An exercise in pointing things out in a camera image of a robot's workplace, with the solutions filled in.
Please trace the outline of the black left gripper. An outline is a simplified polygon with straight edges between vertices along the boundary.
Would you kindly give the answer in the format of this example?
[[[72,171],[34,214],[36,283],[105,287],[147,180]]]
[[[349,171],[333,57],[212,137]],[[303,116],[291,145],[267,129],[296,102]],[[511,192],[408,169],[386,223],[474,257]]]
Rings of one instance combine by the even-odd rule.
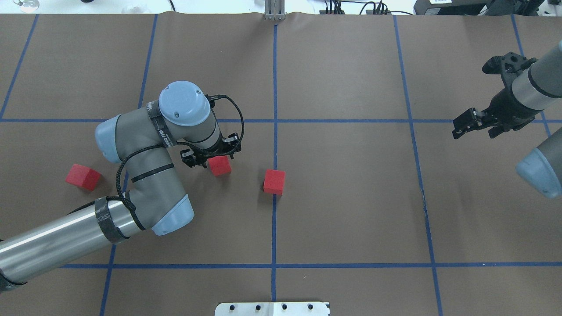
[[[210,160],[211,158],[214,157],[219,157],[219,156],[228,156],[228,152],[211,152],[211,151],[207,151],[207,150],[203,150],[197,147],[193,148],[193,156],[195,156],[195,165],[198,166],[202,166],[203,168],[207,169],[208,168],[208,160]]]

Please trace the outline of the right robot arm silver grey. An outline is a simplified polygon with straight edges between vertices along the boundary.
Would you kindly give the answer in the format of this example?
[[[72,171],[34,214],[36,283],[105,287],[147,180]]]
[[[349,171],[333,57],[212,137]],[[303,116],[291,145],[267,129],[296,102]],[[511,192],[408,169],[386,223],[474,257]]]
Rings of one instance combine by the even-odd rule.
[[[452,122],[452,136],[458,139],[475,130],[486,129],[491,139],[518,131],[533,122],[544,110],[561,104],[562,52],[557,43],[542,58],[526,58],[509,52],[493,56],[482,72],[499,75],[504,87],[488,108],[469,108]],[[552,133],[518,164],[517,174],[547,198],[561,195],[561,131]]]

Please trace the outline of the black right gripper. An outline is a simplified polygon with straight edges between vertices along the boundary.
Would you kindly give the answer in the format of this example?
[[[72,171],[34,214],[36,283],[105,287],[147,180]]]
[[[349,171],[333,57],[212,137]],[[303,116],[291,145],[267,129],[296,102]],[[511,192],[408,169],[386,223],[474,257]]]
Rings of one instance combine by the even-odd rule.
[[[518,131],[535,120],[537,111],[527,108],[514,97],[511,90],[501,90],[492,100],[488,108],[483,110],[490,121],[488,134],[495,138],[510,130]],[[476,108],[469,108],[457,118],[452,120],[454,130],[452,136],[455,140],[464,134],[477,130],[482,122],[483,114]]]

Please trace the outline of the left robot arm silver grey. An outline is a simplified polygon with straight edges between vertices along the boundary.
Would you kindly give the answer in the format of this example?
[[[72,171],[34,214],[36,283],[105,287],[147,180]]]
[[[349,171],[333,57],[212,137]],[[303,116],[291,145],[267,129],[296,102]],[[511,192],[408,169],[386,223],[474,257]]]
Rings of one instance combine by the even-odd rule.
[[[189,167],[239,151],[242,136],[225,137],[221,132],[213,110],[218,100],[231,98],[176,81],[167,84],[156,100],[99,124],[97,146],[109,162],[118,164],[116,194],[2,241],[1,291],[22,287],[138,232],[152,230],[162,236],[187,225],[194,210],[169,148],[186,146],[180,155]]]

